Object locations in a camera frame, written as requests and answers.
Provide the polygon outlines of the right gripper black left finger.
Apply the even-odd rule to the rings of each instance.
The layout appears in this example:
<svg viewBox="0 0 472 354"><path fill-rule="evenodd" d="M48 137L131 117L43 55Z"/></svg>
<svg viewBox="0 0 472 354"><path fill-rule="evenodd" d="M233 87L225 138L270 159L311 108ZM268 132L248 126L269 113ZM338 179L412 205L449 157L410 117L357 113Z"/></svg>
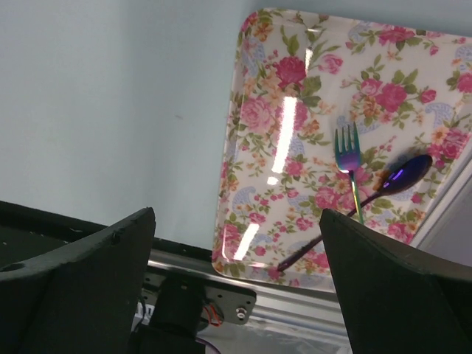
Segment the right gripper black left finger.
<svg viewBox="0 0 472 354"><path fill-rule="evenodd" d="M1 238L1 351L125 353L153 244L153 209L102 226L4 206L1 226L13 233Z"/></svg>

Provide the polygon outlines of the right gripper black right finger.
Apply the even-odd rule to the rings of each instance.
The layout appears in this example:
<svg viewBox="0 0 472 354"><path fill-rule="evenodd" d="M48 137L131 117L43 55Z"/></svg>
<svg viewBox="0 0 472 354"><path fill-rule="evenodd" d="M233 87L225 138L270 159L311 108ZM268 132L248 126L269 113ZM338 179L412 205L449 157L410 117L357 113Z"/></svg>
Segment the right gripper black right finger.
<svg viewBox="0 0 472 354"><path fill-rule="evenodd" d="M335 210L319 225L354 353L471 352L471 267Z"/></svg>

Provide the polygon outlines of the purple metal spoon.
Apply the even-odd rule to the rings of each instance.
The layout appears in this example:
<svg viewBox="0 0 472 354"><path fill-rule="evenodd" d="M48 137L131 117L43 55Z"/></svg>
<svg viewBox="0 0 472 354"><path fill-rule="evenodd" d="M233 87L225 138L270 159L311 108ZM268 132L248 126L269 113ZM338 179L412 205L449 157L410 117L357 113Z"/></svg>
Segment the purple metal spoon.
<svg viewBox="0 0 472 354"><path fill-rule="evenodd" d="M430 170L433 159L428 154L415 156L402 164L399 168L391 172L383 181L379 189L369 196L366 200L361 202L361 207L365 207L370 202L377 198L396 195L403 192L416 183L418 183ZM302 248L294 252L291 256L283 260L278 266L277 270L283 272L297 262L302 256L307 254L313 247L319 244L323 236L319 234Z"/></svg>

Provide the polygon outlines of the iridescent metal fork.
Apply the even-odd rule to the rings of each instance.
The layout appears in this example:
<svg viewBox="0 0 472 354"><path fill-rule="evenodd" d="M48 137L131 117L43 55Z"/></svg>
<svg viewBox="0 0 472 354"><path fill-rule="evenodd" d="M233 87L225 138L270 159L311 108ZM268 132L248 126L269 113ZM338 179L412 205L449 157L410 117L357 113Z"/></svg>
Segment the iridescent metal fork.
<svg viewBox="0 0 472 354"><path fill-rule="evenodd" d="M347 174L350 179L355 210L360 224L364 225L364 216L361 211L361 199L355 177L355 172L361 166L361 150L358 129L355 123L335 129L334 153L338 170Z"/></svg>

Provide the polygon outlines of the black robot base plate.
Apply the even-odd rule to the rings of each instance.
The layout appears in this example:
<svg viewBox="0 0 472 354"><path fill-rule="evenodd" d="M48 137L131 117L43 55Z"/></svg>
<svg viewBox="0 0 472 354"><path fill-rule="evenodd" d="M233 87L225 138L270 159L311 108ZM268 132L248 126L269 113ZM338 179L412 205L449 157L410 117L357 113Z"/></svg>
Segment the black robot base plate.
<svg viewBox="0 0 472 354"><path fill-rule="evenodd" d="M1 226L1 238L12 236ZM202 325L243 325L255 302L247 288L171 271L155 274L147 265L125 353L204 353L197 337Z"/></svg>

